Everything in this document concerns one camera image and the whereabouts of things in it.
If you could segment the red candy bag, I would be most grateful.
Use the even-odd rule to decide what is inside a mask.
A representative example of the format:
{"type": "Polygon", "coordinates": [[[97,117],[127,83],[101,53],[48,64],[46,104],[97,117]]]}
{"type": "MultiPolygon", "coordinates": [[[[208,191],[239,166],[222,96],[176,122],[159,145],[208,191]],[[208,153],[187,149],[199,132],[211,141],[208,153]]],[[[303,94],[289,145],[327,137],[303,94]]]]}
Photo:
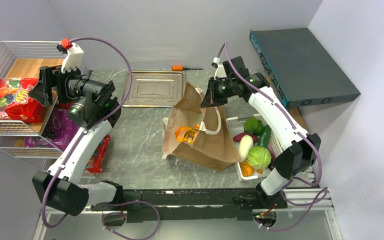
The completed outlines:
{"type": "Polygon", "coordinates": [[[37,83],[36,78],[0,78],[0,120],[41,123],[44,107],[29,96],[37,83]]]}

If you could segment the burlap grocery bag pink print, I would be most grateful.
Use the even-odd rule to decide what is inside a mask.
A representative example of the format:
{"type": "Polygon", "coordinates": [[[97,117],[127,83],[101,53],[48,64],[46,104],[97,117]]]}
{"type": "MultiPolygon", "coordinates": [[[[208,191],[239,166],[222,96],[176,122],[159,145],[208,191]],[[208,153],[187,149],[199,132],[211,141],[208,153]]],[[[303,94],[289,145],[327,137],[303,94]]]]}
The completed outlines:
{"type": "Polygon", "coordinates": [[[169,156],[222,171],[239,161],[233,137],[222,106],[202,108],[204,91],[186,83],[183,97],[163,118],[162,159],[169,156]],[[175,133],[181,127],[196,130],[191,143],[179,142],[175,133]]]}

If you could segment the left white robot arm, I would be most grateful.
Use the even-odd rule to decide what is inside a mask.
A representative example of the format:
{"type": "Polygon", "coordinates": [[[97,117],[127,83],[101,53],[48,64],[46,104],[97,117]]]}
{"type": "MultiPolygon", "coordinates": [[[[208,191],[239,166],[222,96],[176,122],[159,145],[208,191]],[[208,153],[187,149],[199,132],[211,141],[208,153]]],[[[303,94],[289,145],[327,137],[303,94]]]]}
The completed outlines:
{"type": "Polygon", "coordinates": [[[78,131],[55,163],[32,178],[41,201],[40,215],[46,218],[47,207],[65,216],[77,216],[85,207],[96,204],[117,210],[124,203],[121,185],[107,180],[81,185],[80,179],[96,148],[118,121],[122,103],[112,96],[113,82],[91,80],[81,73],[84,51],[77,38],[61,40],[57,49],[65,55],[62,65],[40,69],[31,97],[47,107],[56,88],[60,102],[73,101],[67,117],[78,131]]]}

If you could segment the orange snack bag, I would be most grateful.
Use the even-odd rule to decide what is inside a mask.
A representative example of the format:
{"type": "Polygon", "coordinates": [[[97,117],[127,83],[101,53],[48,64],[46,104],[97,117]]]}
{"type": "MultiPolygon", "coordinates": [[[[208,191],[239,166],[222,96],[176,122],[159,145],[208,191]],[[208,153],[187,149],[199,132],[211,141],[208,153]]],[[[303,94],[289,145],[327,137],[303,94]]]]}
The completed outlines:
{"type": "Polygon", "coordinates": [[[199,124],[194,127],[180,126],[174,133],[175,138],[179,143],[193,144],[199,133],[199,128],[199,124]]]}

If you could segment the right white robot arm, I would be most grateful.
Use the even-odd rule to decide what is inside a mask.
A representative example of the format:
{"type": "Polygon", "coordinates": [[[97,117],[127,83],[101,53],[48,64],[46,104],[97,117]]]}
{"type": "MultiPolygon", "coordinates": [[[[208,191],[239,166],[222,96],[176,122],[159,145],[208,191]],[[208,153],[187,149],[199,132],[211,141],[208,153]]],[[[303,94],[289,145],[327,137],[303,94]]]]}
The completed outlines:
{"type": "Polygon", "coordinates": [[[250,74],[240,56],[224,62],[215,57],[211,65],[216,70],[208,80],[201,108],[223,106],[230,97],[239,96],[263,117],[280,143],[282,152],[255,194],[256,203],[267,208],[275,201],[275,195],[298,173],[314,164],[319,168],[322,166],[321,139],[316,133],[309,134],[291,117],[267,79],[259,72],[250,74]]]}

